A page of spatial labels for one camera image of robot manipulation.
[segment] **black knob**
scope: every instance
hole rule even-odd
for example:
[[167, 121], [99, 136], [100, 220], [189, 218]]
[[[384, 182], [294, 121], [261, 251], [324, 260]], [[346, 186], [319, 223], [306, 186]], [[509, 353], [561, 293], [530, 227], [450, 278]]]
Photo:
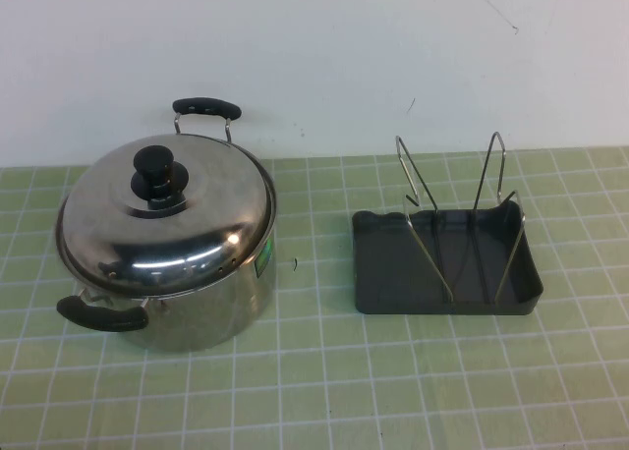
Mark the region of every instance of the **black knob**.
[[137, 172], [131, 189], [148, 201], [149, 209], [163, 209], [182, 201], [181, 192], [188, 185], [188, 170], [175, 162], [173, 152], [163, 145], [149, 145], [134, 156]]

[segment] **stainless steel pot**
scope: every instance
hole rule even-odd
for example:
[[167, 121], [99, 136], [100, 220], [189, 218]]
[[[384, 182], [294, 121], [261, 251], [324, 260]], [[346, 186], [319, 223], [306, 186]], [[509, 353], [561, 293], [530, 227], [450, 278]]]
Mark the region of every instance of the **stainless steel pot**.
[[[259, 161], [231, 141], [238, 106], [189, 98], [173, 109], [177, 134], [113, 150], [64, 201], [57, 250], [85, 287], [57, 310], [144, 347], [191, 351], [229, 339], [268, 304], [277, 199]], [[192, 113], [223, 117], [227, 141], [181, 134]]]

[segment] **countertop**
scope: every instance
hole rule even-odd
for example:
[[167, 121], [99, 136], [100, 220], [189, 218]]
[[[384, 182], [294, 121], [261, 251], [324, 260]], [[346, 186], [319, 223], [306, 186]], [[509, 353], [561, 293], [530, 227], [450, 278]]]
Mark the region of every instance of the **countertop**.
[[[483, 156], [415, 160], [439, 207], [470, 207]], [[499, 317], [356, 312], [350, 218], [401, 209], [393, 155], [265, 161], [279, 193], [277, 294], [235, 339], [182, 355], [57, 314], [77, 285], [51, 228], [84, 168], [3, 169], [0, 446], [629, 448], [628, 157], [508, 155], [503, 192], [522, 196], [544, 293], [532, 314]]]

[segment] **pot handle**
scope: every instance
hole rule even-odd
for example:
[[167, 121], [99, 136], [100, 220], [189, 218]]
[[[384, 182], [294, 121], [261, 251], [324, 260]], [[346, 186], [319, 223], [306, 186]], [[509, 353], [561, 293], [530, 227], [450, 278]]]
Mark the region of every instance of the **pot handle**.
[[115, 310], [88, 306], [82, 295], [68, 296], [57, 303], [57, 312], [77, 325], [105, 332], [129, 332], [148, 326], [148, 314], [141, 306]]
[[181, 134], [179, 129], [179, 118], [186, 114], [205, 114], [208, 116], [220, 116], [225, 120], [225, 134], [227, 141], [232, 142], [232, 135], [229, 132], [229, 123], [240, 118], [243, 114], [241, 109], [233, 103], [228, 103], [222, 99], [215, 98], [184, 98], [173, 102], [175, 111], [175, 130]]

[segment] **white wall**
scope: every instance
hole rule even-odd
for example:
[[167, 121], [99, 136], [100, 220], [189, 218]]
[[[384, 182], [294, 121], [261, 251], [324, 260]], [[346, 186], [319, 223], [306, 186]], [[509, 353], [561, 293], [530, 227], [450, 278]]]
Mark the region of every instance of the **white wall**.
[[262, 157], [627, 143], [629, 0], [0, 0], [0, 166], [93, 161], [200, 95]]

